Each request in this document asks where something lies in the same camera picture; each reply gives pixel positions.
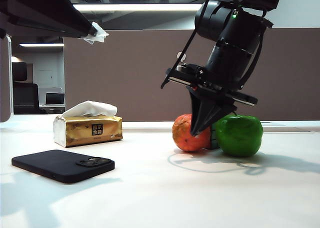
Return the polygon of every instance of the orange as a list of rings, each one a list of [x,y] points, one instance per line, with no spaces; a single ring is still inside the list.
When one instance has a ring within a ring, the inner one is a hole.
[[[210,148],[210,127],[200,134],[192,136],[191,114],[183,114],[175,119],[172,126],[172,138],[174,143],[185,152],[196,152],[202,148]]]

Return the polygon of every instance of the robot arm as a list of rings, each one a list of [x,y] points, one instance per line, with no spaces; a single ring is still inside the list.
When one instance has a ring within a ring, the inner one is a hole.
[[[184,64],[168,69],[162,84],[168,81],[187,85],[191,96],[191,134],[234,112],[234,102],[250,106],[258,100],[238,92],[252,74],[260,52],[264,32],[272,27],[265,19],[279,0],[216,0],[209,1],[195,17],[197,33],[216,44],[206,66]],[[263,11],[262,16],[245,12],[243,7]]]
[[[0,0],[0,38],[95,36],[97,30],[69,0]]]

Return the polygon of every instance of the smartphone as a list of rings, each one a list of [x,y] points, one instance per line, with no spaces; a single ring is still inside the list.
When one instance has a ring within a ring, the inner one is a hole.
[[[12,158],[11,163],[15,167],[67,184],[80,182],[115,168],[115,162],[111,159],[58,149],[17,156]]]

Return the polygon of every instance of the table surface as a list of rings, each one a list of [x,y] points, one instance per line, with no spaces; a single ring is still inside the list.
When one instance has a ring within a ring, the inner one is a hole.
[[[53,142],[56,115],[1,123],[2,228],[318,228],[320,121],[268,121],[259,152],[184,153],[172,122],[124,122],[123,140],[72,148]],[[115,169],[63,184],[11,165],[47,150],[115,161]]]

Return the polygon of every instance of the white cloth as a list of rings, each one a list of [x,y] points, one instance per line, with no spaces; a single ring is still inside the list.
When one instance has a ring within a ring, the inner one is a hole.
[[[94,42],[105,42],[105,38],[109,35],[107,32],[104,31],[104,29],[101,28],[100,25],[98,25],[95,22],[92,22],[92,26],[97,30],[95,36],[88,34],[86,37],[81,37],[86,42],[90,43],[91,45]]]
[[[87,100],[62,113],[63,117],[79,117],[79,116],[115,116],[117,107],[112,104]]]

